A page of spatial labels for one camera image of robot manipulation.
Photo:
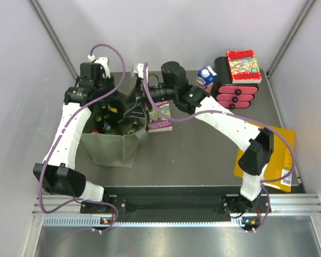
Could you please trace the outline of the perrier bottle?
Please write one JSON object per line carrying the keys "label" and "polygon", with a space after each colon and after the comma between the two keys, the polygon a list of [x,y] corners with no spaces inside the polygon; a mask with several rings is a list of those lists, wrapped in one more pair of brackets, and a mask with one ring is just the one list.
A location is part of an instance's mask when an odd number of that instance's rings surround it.
{"label": "perrier bottle", "polygon": [[128,130],[127,134],[133,134],[137,132],[140,129],[140,123],[138,121],[135,121],[131,128]]}

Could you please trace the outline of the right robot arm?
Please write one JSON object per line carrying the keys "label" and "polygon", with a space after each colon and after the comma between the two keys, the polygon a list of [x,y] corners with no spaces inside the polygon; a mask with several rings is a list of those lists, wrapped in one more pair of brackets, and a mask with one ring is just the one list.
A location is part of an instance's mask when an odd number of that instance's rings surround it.
{"label": "right robot arm", "polygon": [[235,116],[204,89],[191,85],[185,69],[178,62],[166,62],[161,72],[163,82],[151,86],[148,66],[142,63],[136,66],[132,72],[136,83],[129,95],[133,105],[125,112],[125,117],[148,119],[150,111],[160,111],[157,102],[172,101],[180,111],[189,115],[189,119],[203,121],[228,137],[243,151],[238,160],[243,172],[240,193],[229,211],[242,214],[253,211],[259,204],[262,180],[274,150],[274,132]]}

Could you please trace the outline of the green canvas bag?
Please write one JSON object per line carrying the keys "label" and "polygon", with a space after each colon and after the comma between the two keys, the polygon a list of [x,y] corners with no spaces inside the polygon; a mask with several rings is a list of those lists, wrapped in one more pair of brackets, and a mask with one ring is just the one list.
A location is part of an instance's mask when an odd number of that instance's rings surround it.
{"label": "green canvas bag", "polygon": [[[133,166],[137,148],[147,137],[147,125],[124,118],[124,113],[133,106],[127,98],[128,95],[117,91],[111,102],[94,104],[80,139],[80,147],[93,163],[107,167]],[[140,123],[140,129],[127,134],[135,121]]]}

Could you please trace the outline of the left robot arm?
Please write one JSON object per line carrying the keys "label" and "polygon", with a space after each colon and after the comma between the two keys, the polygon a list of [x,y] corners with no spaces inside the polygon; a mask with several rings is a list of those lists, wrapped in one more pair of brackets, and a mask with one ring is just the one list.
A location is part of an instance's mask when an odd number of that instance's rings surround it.
{"label": "left robot arm", "polygon": [[98,212],[110,208],[111,200],[104,195],[105,189],[75,170],[75,157],[82,131],[91,115],[90,107],[85,105],[112,89],[114,78],[110,74],[108,58],[100,57],[80,65],[77,85],[65,92],[62,117],[52,146],[43,162],[33,167],[40,192],[92,201]]}

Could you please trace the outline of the blue juice carton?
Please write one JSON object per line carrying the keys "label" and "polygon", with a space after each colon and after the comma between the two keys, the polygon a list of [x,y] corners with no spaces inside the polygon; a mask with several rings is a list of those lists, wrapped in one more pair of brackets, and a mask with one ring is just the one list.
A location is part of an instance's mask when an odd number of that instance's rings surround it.
{"label": "blue juice carton", "polygon": [[213,70],[213,68],[211,66],[206,66],[198,71],[196,84],[198,87],[202,88],[206,92],[211,93],[211,90],[217,80],[217,77],[218,75]]}

